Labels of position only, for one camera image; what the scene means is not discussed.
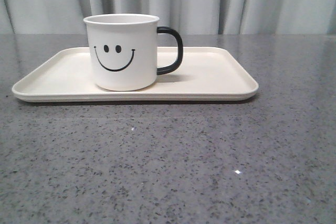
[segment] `mug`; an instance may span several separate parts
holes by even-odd
[[[183,59],[183,43],[177,31],[158,27],[159,18],[143,14],[105,14],[84,18],[87,26],[95,83],[108,90],[132,91],[155,82],[156,76],[175,71]],[[157,34],[177,41],[177,59],[158,68]]]

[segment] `black handle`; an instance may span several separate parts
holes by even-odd
[[[183,42],[182,42],[182,38],[180,37],[179,33],[177,31],[175,31],[174,29],[170,28],[170,27],[159,26],[156,29],[156,32],[158,34],[171,34],[175,37],[175,39],[177,41],[177,59],[176,59],[176,61],[173,64],[171,64],[167,67],[158,68],[156,74],[159,76],[161,74],[166,74],[166,73],[173,72],[181,65],[182,59],[183,59]]]

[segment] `rectangular tray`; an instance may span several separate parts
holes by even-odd
[[[159,47],[158,66],[171,64],[176,54],[176,47]],[[215,47],[184,47],[176,71],[137,91],[108,91],[95,85],[87,47],[57,53],[12,87],[14,96],[27,102],[240,101],[257,90],[258,83],[230,53]]]

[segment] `granite surface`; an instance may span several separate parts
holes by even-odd
[[[336,223],[336,36],[183,39],[257,95],[27,103],[12,85],[86,37],[0,35],[0,223]]]

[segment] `curtain fold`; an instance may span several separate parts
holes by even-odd
[[[2,34],[85,34],[82,19],[144,13],[181,34],[334,34],[336,0],[0,0]]]

